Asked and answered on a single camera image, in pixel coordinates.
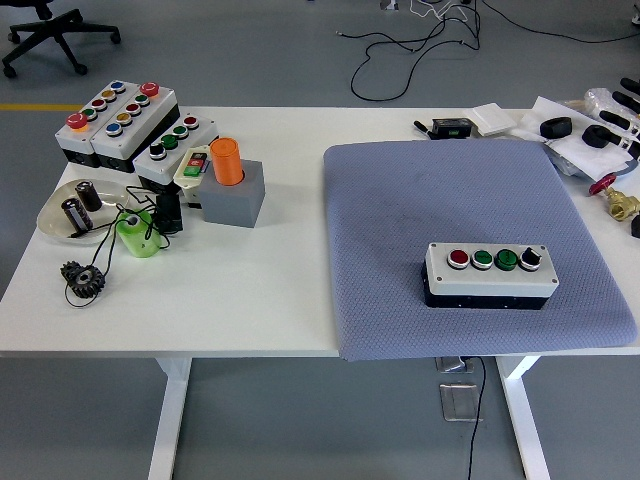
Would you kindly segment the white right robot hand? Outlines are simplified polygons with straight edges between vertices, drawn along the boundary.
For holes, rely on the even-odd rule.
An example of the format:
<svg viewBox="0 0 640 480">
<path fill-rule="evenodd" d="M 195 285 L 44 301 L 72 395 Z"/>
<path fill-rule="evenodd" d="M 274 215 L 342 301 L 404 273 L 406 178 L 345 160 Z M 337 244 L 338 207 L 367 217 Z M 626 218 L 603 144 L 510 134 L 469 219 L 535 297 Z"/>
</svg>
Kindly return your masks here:
<svg viewBox="0 0 640 480">
<path fill-rule="evenodd" d="M 639 140 L 639 81 L 623 77 L 620 90 L 613 91 L 600 108 L 599 117 L 633 140 Z"/>
</svg>

